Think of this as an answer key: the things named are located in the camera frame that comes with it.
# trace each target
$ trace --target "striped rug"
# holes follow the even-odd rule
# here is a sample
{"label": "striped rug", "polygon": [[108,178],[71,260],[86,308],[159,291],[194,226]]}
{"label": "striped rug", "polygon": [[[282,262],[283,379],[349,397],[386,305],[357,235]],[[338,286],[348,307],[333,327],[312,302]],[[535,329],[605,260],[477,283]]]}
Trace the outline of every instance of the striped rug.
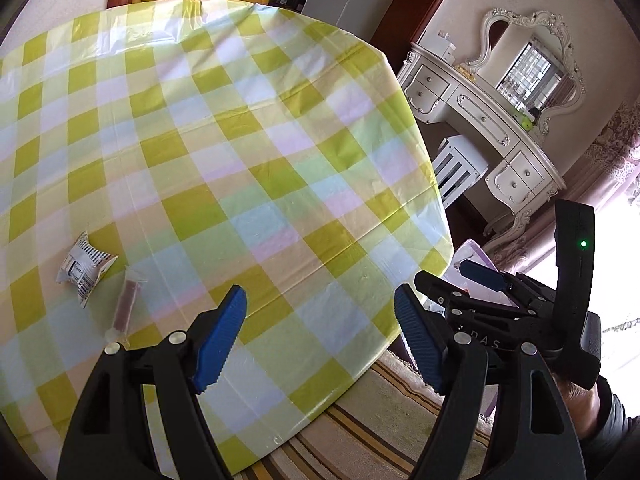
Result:
{"label": "striped rug", "polygon": [[[391,352],[322,415],[236,480],[394,480],[415,466],[442,398]],[[480,472],[491,426],[478,421],[461,479]]]}

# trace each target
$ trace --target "white box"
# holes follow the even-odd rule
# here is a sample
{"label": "white box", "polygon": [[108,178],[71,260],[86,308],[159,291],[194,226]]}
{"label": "white box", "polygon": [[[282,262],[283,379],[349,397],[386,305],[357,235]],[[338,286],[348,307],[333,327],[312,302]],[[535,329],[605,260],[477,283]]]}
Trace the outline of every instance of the white box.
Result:
{"label": "white box", "polygon": [[454,59],[453,51],[456,49],[456,46],[451,43],[449,40],[445,40],[441,38],[437,34],[428,34],[424,36],[420,40],[420,46],[435,54],[438,57],[441,57],[445,61],[449,63],[449,60]]}

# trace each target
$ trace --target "white stool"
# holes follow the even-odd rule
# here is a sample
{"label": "white stool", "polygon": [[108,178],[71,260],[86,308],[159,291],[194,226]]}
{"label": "white stool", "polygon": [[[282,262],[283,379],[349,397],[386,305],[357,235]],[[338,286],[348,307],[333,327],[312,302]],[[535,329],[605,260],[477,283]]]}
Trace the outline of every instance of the white stool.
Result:
{"label": "white stool", "polygon": [[449,205],[482,178],[489,163],[478,149],[462,135],[447,137],[433,161],[442,203]]}

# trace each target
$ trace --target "floral curtain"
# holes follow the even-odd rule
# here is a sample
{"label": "floral curtain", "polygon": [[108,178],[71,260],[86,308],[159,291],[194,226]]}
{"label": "floral curtain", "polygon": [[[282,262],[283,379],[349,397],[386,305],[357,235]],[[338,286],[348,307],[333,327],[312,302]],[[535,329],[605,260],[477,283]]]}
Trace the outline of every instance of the floral curtain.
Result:
{"label": "floral curtain", "polygon": [[[622,104],[587,151],[565,174],[560,198],[592,205],[596,211],[621,193],[640,207],[640,104]],[[522,236],[490,254],[507,272],[527,272],[556,248],[553,201],[539,209]]]}

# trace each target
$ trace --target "blue gripper pad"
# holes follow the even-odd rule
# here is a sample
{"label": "blue gripper pad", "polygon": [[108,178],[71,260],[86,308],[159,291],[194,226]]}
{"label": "blue gripper pad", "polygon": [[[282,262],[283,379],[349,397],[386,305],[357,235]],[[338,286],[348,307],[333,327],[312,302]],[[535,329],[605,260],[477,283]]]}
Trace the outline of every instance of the blue gripper pad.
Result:
{"label": "blue gripper pad", "polygon": [[476,264],[471,260],[460,262],[460,274],[466,279],[484,285],[486,288],[490,288],[495,292],[504,292],[507,290],[507,281],[501,272]]}
{"label": "blue gripper pad", "polygon": [[430,384],[436,392],[441,392],[442,350],[425,327],[419,313],[423,307],[409,285],[396,288],[394,309],[422,380]]}
{"label": "blue gripper pad", "polygon": [[196,394],[201,394],[207,386],[215,383],[220,377],[222,367],[246,317],[244,289],[234,286],[230,294],[218,307],[223,309],[220,317],[198,352],[196,373],[191,379]]}

